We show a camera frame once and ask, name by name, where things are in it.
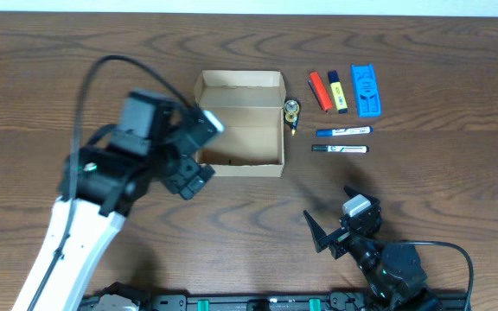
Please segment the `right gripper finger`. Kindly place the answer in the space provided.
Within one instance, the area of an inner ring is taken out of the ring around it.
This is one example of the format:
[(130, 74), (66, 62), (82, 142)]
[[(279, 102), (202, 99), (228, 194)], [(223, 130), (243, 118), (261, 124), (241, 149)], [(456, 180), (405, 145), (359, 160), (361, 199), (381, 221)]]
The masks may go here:
[(372, 206), (376, 206), (379, 204), (378, 198), (375, 198), (375, 197), (368, 195), (368, 194), (364, 194), (364, 193), (362, 193), (362, 192), (360, 192), (360, 191), (358, 191), (350, 186), (344, 186), (343, 190), (350, 199), (353, 199), (357, 195), (362, 195), (364, 198), (366, 198), (367, 200), (370, 201)]
[(339, 234), (337, 232), (327, 234), (308, 211), (304, 211), (303, 216), (310, 228), (313, 244), (317, 253), (325, 250), (330, 244), (335, 243), (338, 240)]

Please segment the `blue whiteboard marker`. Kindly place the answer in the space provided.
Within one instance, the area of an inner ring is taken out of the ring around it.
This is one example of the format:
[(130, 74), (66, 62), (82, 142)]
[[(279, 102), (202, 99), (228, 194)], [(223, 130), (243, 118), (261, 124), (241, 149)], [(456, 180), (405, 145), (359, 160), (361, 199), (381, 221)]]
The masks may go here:
[(316, 132), (316, 135), (318, 137), (352, 136), (352, 135), (370, 134), (373, 131), (374, 129), (371, 126), (363, 126), (363, 127), (318, 130)]

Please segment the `brown cardboard box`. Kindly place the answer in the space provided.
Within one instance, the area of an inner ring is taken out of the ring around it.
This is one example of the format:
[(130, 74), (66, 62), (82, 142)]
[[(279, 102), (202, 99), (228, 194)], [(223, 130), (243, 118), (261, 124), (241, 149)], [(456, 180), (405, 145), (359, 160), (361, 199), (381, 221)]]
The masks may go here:
[(279, 177), (284, 170), (284, 77), (279, 71), (204, 70), (194, 94), (224, 131), (196, 154), (222, 177)]

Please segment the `yellow highlighter pen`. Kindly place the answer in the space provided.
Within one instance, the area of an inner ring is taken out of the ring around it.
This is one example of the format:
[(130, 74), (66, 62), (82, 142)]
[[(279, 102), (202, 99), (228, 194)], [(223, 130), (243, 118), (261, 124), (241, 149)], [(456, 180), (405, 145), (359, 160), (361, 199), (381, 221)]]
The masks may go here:
[(328, 72), (328, 80), (332, 91), (333, 100), (335, 102), (335, 108), (337, 109), (339, 114), (347, 113), (348, 104), (345, 99), (342, 84), (336, 70)]

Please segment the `blue plastic stapler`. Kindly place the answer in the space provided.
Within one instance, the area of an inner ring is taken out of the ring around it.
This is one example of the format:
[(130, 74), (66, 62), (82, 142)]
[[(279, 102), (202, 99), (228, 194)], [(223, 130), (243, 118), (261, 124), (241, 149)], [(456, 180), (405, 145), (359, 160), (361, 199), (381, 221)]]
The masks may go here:
[(382, 108), (374, 66), (372, 64), (352, 65), (351, 78), (358, 116), (379, 117)]

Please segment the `correction tape dispenser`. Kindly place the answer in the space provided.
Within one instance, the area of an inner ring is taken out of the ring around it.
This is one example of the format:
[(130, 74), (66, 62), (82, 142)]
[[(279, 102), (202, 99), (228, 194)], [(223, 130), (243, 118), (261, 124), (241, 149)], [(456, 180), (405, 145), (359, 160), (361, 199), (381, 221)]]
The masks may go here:
[(300, 111), (301, 105), (296, 98), (290, 98), (284, 102), (284, 122), (290, 127), (290, 133), (293, 136), (297, 132)]

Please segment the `orange highlighter pen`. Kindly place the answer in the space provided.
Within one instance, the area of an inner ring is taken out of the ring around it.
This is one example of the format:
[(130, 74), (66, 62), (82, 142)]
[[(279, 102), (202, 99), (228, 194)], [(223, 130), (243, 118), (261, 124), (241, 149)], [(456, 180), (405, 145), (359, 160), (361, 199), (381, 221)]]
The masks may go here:
[(322, 110), (325, 112), (331, 110), (333, 108), (331, 99), (318, 72), (310, 73), (310, 87)]

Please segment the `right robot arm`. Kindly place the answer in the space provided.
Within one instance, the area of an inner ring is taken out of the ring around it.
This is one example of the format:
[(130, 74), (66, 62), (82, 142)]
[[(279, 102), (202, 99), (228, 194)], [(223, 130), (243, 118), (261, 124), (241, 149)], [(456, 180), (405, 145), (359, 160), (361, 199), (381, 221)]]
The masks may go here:
[(427, 275), (415, 247), (374, 238), (382, 224), (380, 200), (345, 186), (340, 227), (330, 234), (305, 211), (317, 252), (330, 250), (338, 259), (350, 254), (366, 278), (377, 302), (387, 310), (441, 310), (439, 298), (428, 288)]

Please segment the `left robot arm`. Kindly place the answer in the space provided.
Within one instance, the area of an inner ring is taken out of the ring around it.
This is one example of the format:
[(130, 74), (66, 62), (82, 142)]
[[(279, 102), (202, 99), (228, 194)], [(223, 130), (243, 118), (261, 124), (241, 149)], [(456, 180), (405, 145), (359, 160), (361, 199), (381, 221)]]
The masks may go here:
[(69, 156), (41, 250), (13, 308), (75, 310), (135, 201), (153, 181), (192, 199), (214, 174), (194, 155), (224, 129), (211, 111), (130, 92), (118, 124), (100, 128)]

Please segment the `black whiteboard marker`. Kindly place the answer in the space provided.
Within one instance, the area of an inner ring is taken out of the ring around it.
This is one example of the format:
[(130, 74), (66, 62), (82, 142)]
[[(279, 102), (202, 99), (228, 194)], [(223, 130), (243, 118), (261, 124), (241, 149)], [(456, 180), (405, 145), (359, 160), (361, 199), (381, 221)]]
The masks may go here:
[(369, 147), (366, 145), (327, 145), (314, 144), (311, 147), (313, 152), (329, 152), (329, 153), (357, 153), (366, 154)]

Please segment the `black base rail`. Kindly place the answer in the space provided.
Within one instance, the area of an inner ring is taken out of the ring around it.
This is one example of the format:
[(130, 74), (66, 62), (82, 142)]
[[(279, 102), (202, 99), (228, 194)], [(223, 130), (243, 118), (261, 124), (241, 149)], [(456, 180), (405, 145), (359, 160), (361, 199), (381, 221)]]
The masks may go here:
[(387, 310), (365, 292), (333, 291), (308, 295), (158, 295), (115, 282), (85, 297), (78, 310), (147, 311), (361, 311)]

